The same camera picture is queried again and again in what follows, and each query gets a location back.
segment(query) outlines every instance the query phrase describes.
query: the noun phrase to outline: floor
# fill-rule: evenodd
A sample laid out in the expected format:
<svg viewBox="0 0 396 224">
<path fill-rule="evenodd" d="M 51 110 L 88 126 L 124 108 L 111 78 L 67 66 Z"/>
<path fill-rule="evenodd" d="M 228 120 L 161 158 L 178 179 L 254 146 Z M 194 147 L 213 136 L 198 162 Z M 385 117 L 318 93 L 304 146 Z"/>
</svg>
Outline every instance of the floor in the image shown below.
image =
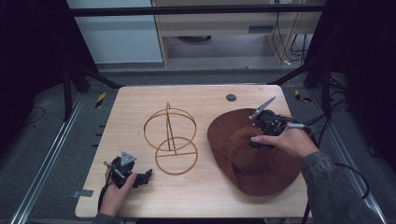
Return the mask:
<svg viewBox="0 0 396 224">
<path fill-rule="evenodd" d="M 299 39 L 294 46 L 296 49 L 302 45 Z M 201 37 L 176 37 L 172 40 L 169 59 L 167 67 L 140 65 L 134 71 L 102 71 L 102 75 L 131 86 L 267 83 L 283 77 L 300 64 L 299 60 L 291 65 L 277 63 L 263 35 L 212 36 L 207 41 Z M 282 86 L 292 115 L 300 121 L 322 113 L 320 89 L 306 90 L 302 85 L 304 76 L 301 74 Z M 1 160 L 0 223 L 9 223 L 18 214 L 25 198 L 33 202 L 25 207 L 26 223 L 91 222 L 89 218 L 76 217 L 74 209 L 78 198 L 73 195 L 83 188 L 117 90 L 94 79 L 88 80 L 91 84 L 88 93 L 73 91 L 74 102 L 80 104 L 75 107 L 74 121 L 67 127 L 63 123 L 63 87 L 55 86 L 37 95 L 32 114 L 10 146 L 13 153 Z M 312 103 L 297 99 L 295 90 Z M 95 104 L 102 92 L 106 92 L 106 99 L 98 109 Z M 343 95 L 335 94 L 332 104 L 343 100 Z M 319 132 L 323 125 L 324 119 L 313 128 Z M 377 209 L 386 223 L 396 223 L 396 175 L 384 159 L 370 156 L 364 135 L 348 112 L 347 103 L 334 108 L 332 121 L 326 128 L 321 150 L 335 161 L 357 167 L 371 186 L 368 205 Z M 57 138 L 61 132 L 65 134 L 64 139 Z M 43 171 L 43 164 L 49 169 Z M 39 176 L 43 177 L 41 181 L 37 180 Z M 358 193 L 365 191 L 357 176 L 350 172 L 346 176 Z M 30 189 L 32 183 L 37 182 L 40 183 L 38 188 Z M 280 221 L 283 219 L 269 220 L 269 223 Z M 291 218 L 290 221 L 299 223 L 300 219 Z"/>
</svg>

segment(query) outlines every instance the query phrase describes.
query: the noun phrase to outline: gray sleeve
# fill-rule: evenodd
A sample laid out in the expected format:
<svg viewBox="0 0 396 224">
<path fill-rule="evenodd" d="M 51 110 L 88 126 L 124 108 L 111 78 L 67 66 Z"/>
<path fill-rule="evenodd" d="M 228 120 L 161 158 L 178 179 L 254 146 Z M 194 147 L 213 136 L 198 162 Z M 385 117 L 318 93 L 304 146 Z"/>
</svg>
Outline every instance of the gray sleeve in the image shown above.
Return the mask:
<svg viewBox="0 0 396 224">
<path fill-rule="evenodd" d="M 382 223 L 329 156 L 316 152 L 304 159 L 303 177 L 314 222 Z"/>
<path fill-rule="evenodd" d="M 92 224 L 120 224 L 114 217 L 98 213 Z"/>
</svg>

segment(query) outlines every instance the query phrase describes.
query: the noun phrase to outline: white wall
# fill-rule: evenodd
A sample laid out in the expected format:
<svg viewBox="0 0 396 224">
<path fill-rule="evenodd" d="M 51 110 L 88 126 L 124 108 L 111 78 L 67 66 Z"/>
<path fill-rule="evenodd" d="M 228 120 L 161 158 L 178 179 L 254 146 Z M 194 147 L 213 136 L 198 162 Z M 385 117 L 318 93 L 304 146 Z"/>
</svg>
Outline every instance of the white wall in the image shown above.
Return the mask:
<svg viewBox="0 0 396 224">
<path fill-rule="evenodd" d="M 67 0 L 70 8 L 151 7 L 149 0 Z M 153 16 L 76 17 L 96 63 L 161 63 Z"/>
</svg>

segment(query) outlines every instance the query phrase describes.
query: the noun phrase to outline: wooden table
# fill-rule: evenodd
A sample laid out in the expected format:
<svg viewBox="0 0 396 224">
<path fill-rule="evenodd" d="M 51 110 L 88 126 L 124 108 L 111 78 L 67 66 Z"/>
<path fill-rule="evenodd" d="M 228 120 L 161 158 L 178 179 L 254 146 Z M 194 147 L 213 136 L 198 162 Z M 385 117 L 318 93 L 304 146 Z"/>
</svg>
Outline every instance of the wooden table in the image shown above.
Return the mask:
<svg viewBox="0 0 396 224">
<path fill-rule="evenodd" d="M 226 95 L 234 94 L 229 102 Z M 148 185 L 133 189 L 120 217 L 302 217 L 306 206 L 306 185 L 301 175 L 278 194 L 251 197 L 242 193 L 220 170 L 209 147 L 206 132 L 209 124 L 222 113 L 240 108 L 256 108 L 271 96 L 276 99 L 267 107 L 277 114 L 290 111 L 282 90 L 269 85 L 228 86 L 144 86 L 121 88 L 106 124 L 106 129 L 92 162 L 84 189 L 91 197 L 80 197 L 78 217 L 94 217 L 102 186 L 105 184 L 104 161 L 112 161 L 124 150 L 137 157 L 134 172 L 153 169 Z M 166 108 L 189 112 L 197 125 L 192 142 L 198 150 L 195 166 L 184 175 L 168 175 L 155 162 L 153 149 L 144 136 L 144 125 L 150 116 Z M 166 139 L 165 117 L 148 123 L 147 136 L 152 142 Z M 190 136 L 190 120 L 174 118 L 175 135 Z M 177 165 L 189 165 L 183 159 Z"/>
</svg>

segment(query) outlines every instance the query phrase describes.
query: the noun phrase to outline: hat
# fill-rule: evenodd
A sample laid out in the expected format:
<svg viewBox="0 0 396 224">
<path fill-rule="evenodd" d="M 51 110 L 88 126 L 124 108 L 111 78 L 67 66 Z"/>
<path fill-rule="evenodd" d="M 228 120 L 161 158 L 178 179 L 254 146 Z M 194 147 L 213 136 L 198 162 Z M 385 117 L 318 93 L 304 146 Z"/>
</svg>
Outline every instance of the hat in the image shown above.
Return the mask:
<svg viewBox="0 0 396 224">
<path fill-rule="evenodd" d="M 249 119 L 255 109 L 238 109 L 214 119 L 207 139 L 219 168 L 244 193 L 267 196 L 287 188 L 301 171 L 301 161 L 276 147 L 251 147 L 264 134 Z"/>
</svg>

